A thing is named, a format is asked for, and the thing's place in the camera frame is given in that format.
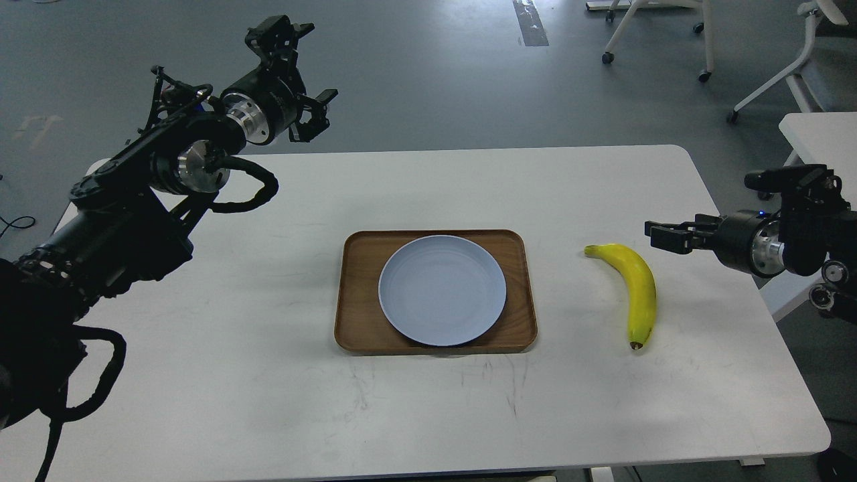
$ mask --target brown tray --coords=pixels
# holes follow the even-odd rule
[[[506,305],[491,329],[458,346],[428,346],[407,338],[390,324],[378,301],[378,280],[390,256],[423,236],[451,234],[482,246],[506,277]],[[508,230],[360,231],[345,240],[339,303],[333,335],[345,350],[365,355],[521,352],[536,339],[530,275],[524,241]]]

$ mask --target plate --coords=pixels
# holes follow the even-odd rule
[[[461,345],[488,331],[506,304],[497,260],[468,239],[417,238],[381,270],[378,299],[404,336],[432,346]]]

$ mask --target white chair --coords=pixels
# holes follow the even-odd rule
[[[613,3],[610,5],[607,12],[607,21],[613,21],[616,5],[619,4],[619,1],[620,0],[613,0]],[[601,61],[603,63],[613,62],[613,59],[615,58],[613,50],[616,47],[616,43],[619,42],[619,38],[622,36],[622,33],[627,28],[628,22],[631,21],[631,17],[634,16],[634,13],[637,12],[640,7],[649,3],[666,3],[679,7],[687,7],[689,9],[702,9],[702,21],[693,26],[693,32],[704,33],[705,36],[705,69],[699,73],[697,78],[700,82],[708,81],[711,77],[711,72],[714,71],[714,36],[710,28],[711,6],[709,5],[708,0],[659,0],[658,2],[654,2],[653,0],[633,0],[631,7],[629,7],[627,13],[625,13],[625,17],[622,18],[622,22],[613,33],[613,37],[610,38],[610,41],[604,48],[604,54],[601,55]]]
[[[857,1],[812,0],[800,5],[798,15],[806,18],[800,54],[733,107],[726,117],[730,124],[738,120],[738,111],[783,79],[801,112],[857,111]]]

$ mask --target yellow banana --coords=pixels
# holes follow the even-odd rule
[[[625,278],[628,287],[628,342],[639,350],[655,327],[657,295],[655,277],[649,265],[636,251],[624,244],[591,244],[584,248],[588,257],[603,259]]]

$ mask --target robotic arm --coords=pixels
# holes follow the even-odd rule
[[[744,185],[780,193],[779,212],[697,214],[681,224],[645,223],[651,245],[685,255],[713,250],[725,266],[772,278],[784,270],[824,283],[809,292],[822,313],[857,323],[857,213],[842,199],[842,180],[821,164],[750,172]]]
[[[35,410],[51,419],[38,479],[47,474],[62,423],[100,407],[123,366],[119,333],[75,323],[100,298],[138,280],[161,280],[190,260],[188,236],[206,211],[245,212],[276,194],[272,173],[235,157],[247,142],[266,145],[286,130],[290,141],[309,142],[328,127],[327,104],[337,91],[308,97],[297,70],[298,40],[313,29],[285,15],[250,28],[245,43],[260,65],[219,98],[211,85],[190,86],[154,67],[152,108],[140,137],[75,184],[73,220],[18,261],[0,260],[0,428]],[[263,187],[246,202],[215,202],[232,170]],[[153,189],[185,197],[168,211]],[[86,356],[84,340],[109,341],[113,356],[92,397],[66,407],[69,376]]]

